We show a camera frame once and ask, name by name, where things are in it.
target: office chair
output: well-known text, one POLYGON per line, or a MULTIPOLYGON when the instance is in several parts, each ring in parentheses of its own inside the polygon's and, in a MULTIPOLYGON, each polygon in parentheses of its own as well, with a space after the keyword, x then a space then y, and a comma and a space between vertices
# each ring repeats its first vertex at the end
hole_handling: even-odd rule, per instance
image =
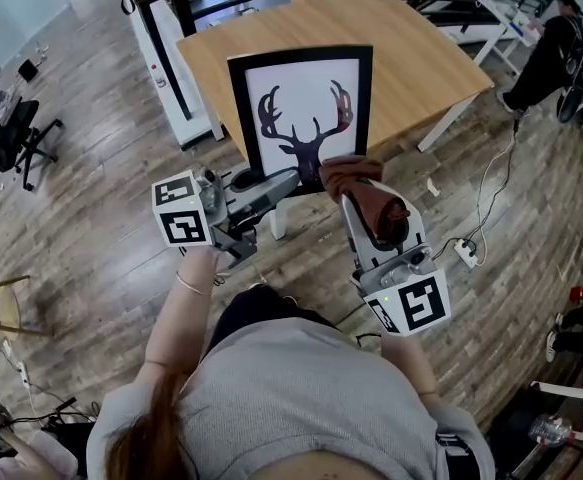
POLYGON ((22 187, 28 191, 34 188, 31 183, 28 183, 33 155, 43 156, 54 163, 58 161, 57 156, 38 149, 40 141, 54 126, 58 128, 63 126, 59 119, 54 119, 42 131, 30 126, 39 106, 37 101, 18 103, 11 118, 0 130, 0 172, 7 172, 15 168, 15 172, 20 173, 22 172, 20 164, 24 161, 22 187))

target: gray shirt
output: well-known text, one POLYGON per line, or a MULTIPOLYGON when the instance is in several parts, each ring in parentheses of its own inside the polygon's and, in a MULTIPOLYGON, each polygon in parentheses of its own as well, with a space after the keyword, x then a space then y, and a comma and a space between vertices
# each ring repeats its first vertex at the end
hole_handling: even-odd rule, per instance
MULTIPOLYGON (((87 446, 90 480, 104 479, 110 436, 148 409, 151 393, 129 384, 105 397, 87 446)), ((444 480, 436 433, 463 439, 481 478, 495 478, 466 411, 442 404, 427 411, 395 366, 308 320, 260 322, 224 339, 185 384, 179 411, 183 461, 192 474, 189 458, 195 463, 201 480, 247 479, 314 450, 356 459, 390 479, 444 480)))

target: black picture frame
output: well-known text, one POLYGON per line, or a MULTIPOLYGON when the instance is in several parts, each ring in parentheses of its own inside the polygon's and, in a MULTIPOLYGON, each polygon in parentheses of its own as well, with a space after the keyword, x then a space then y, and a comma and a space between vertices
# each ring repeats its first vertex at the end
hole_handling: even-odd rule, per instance
MULTIPOLYGON (((264 169, 256 123, 253 119, 253 109, 247 83, 247 71, 251 69, 295 64, 312 61, 328 61, 351 59, 358 61, 358 94, 357 121, 355 135, 355 154, 366 155, 369 133, 369 114, 371 110, 371 82, 373 73, 373 46, 371 45, 331 45, 308 48, 293 48, 277 50, 254 55, 233 57, 227 60, 229 74, 233 85, 238 117, 242 127, 242 135, 247 150, 249 165, 254 180, 264 179, 264 169)), ((324 191, 321 181, 303 184, 296 188, 290 196, 313 194, 324 191)))

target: backpack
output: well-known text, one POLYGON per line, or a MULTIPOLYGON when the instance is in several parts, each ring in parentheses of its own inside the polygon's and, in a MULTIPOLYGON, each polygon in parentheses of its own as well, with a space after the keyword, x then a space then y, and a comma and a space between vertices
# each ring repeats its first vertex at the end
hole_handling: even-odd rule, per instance
POLYGON ((560 48, 560 56, 568 76, 568 83, 558 99, 558 121, 568 123, 578 111, 583 97, 583 23, 581 19, 565 17, 575 31, 573 44, 565 54, 560 48))

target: deer silhouette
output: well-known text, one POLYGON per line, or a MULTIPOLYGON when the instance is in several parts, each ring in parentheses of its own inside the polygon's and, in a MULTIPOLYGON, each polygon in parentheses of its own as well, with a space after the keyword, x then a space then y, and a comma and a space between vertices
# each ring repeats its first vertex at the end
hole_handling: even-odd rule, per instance
POLYGON ((302 142, 298 139, 295 132, 295 126, 291 126, 291 135, 282 135, 278 133, 275 122, 280 118, 282 112, 277 112, 273 98, 276 91, 280 88, 276 85, 270 93, 265 94, 260 99, 258 104, 258 116, 260 117, 262 136, 267 139, 282 139, 289 144, 280 144, 278 147, 287 155, 295 155, 298 159, 298 173, 300 181, 303 185, 315 183, 320 179, 319 169, 322 165, 318 152, 320 146, 327 137, 336 135, 346 130, 353 121, 353 111, 351 110, 351 96, 345 91, 342 86, 335 80, 331 80, 338 92, 331 87, 331 94, 335 98, 338 122, 335 127, 325 132, 320 131, 320 123, 314 117, 313 124, 315 124, 315 138, 311 142, 302 142))

